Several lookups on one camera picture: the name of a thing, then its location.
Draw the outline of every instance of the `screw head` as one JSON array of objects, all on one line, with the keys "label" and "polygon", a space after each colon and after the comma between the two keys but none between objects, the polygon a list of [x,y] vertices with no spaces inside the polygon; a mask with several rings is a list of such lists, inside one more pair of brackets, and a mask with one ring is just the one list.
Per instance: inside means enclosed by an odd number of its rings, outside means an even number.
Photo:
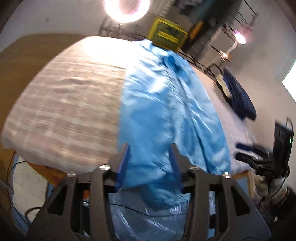
[{"label": "screw head", "polygon": [[107,170],[110,169],[110,166],[107,165],[107,164],[104,164],[104,165],[101,165],[101,166],[99,167],[99,169],[102,170],[102,171],[107,171]]},{"label": "screw head", "polygon": [[67,173],[67,176],[68,177],[75,177],[76,176],[76,172],[71,171],[71,172]]},{"label": "screw head", "polygon": [[189,170],[191,170],[191,171],[197,171],[197,170],[199,170],[200,168],[199,167],[197,167],[197,166],[190,166],[189,167]]},{"label": "screw head", "polygon": [[222,174],[222,177],[228,179],[228,178],[231,178],[232,175],[229,172],[225,172],[225,173]]}]

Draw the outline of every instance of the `blue satin fabric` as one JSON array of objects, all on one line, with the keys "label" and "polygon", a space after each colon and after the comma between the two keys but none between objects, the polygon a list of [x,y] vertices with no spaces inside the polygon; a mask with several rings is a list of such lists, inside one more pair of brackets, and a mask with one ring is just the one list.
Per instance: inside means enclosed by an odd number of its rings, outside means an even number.
[{"label": "blue satin fabric", "polygon": [[131,147],[123,186],[139,187],[154,210],[189,200],[175,183],[168,158],[171,143],[192,164],[220,175],[230,155],[215,108],[189,63],[149,40],[133,42],[136,59],[122,90],[119,147]]}]

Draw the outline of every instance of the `lamp head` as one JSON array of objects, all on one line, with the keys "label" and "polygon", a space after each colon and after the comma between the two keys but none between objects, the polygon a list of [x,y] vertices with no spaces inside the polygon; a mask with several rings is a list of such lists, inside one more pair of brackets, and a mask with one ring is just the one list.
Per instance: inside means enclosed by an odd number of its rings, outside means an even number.
[{"label": "lamp head", "polygon": [[119,23],[131,23],[142,18],[150,7],[150,0],[104,0],[106,13]]},{"label": "lamp head", "polygon": [[244,36],[242,36],[242,34],[240,32],[238,32],[237,30],[234,30],[233,34],[234,34],[237,42],[239,42],[240,44],[246,44],[246,39],[244,38]]}]

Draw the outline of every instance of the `window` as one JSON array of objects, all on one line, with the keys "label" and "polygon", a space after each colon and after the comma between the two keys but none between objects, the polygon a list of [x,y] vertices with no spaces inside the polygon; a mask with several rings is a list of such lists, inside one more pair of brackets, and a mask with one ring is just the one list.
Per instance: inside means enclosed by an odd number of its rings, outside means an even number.
[{"label": "window", "polygon": [[290,95],[296,101],[296,62],[294,62],[294,65],[292,66],[289,73],[283,80],[283,85],[286,87]]}]

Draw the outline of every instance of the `yellow container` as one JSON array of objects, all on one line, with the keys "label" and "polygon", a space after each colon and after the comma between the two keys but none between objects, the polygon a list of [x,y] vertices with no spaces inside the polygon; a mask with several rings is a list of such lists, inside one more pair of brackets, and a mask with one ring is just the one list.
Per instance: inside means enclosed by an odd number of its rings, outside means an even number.
[{"label": "yellow container", "polygon": [[148,39],[154,45],[177,52],[188,37],[188,33],[178,27],[177,24],[157,17],[150,29]]}]

